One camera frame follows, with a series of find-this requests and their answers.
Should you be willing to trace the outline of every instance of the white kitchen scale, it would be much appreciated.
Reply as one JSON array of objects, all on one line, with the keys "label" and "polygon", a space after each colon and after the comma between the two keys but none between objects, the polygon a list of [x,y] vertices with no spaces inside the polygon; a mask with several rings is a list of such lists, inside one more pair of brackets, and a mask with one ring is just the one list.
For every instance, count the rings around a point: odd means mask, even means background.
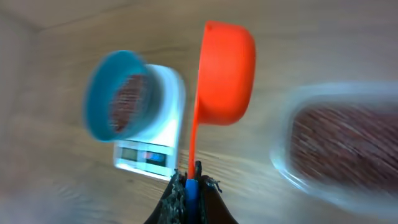
[{"label": "white kitchen scale", "polygon": [[113,162],[120,169],[170,180],[178,166],[185,87],[175,70],[146,66],[156,77],[148,125],[133,137],[116,141]]}]

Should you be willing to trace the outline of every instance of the wooden table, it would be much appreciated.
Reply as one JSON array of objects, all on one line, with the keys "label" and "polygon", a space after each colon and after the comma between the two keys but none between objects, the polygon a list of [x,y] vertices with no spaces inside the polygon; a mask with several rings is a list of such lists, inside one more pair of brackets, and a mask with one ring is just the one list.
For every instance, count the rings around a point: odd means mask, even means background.
[{"label": "wooden table", "polygon": [[393,0],[146,0],[39,32],[2,142],[0,223],[142,223],[166,183],[113,166],[112,144],[94,141],[83,127],[85,87],[102,56],[118,49],[180,72],[188,91],[180,140],[185,169],[208,19],[247,27],[257,46],[246,115],[228,127],[201,126],[197,137],[204,174],[221,181],[237,221],[383,223],[294,189],[269,151],[294,87],[397,79],[397,9]]}]

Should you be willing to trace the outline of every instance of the orange measuring cup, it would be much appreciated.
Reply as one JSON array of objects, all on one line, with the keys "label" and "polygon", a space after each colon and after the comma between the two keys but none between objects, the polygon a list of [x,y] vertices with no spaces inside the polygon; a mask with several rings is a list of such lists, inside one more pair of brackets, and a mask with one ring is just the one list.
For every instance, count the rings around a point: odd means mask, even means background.
[{"label": "orange measuring cup", "polygon": [[201,45],[188,179],[195,175],[195,142],[199,124],[229,125],[248,108],[254,81],[256,48],[243,27],[208,21]]}]

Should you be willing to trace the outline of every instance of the clear plastic container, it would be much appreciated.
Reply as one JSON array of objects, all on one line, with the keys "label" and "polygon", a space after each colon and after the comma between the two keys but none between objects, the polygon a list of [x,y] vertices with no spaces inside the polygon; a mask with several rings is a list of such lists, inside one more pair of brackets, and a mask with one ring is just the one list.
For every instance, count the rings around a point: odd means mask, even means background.
[{"label": "clear plastic container", "polygon": [[271,150],[274,167],[296,188],[356,213],[381,218],[398,218],[398,192],[376,192],[343,185],[326,185],[306,179],[290,163],[290,137],[297,113],[309,104],[321,102],[398,103],[397,83],[327,83],[303,86],[291,93],[282,114],[278,138]]}]

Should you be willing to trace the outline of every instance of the brown powder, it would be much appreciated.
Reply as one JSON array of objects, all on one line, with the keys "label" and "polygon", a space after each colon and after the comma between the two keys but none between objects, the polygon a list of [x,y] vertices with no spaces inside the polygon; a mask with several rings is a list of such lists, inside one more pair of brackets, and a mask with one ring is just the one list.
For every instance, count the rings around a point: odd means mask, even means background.
[{"label": "brown powder", "polygon": [[398,190],[398,105],[308,107],[294,119],[291,158],[308,179]]},{"label": "brown powder", "polygon": [[116,93],[111,103],[111,125],[117,133],[124,130],[131,116],[140,112],[145,82],[144,75],[131,75]]}]

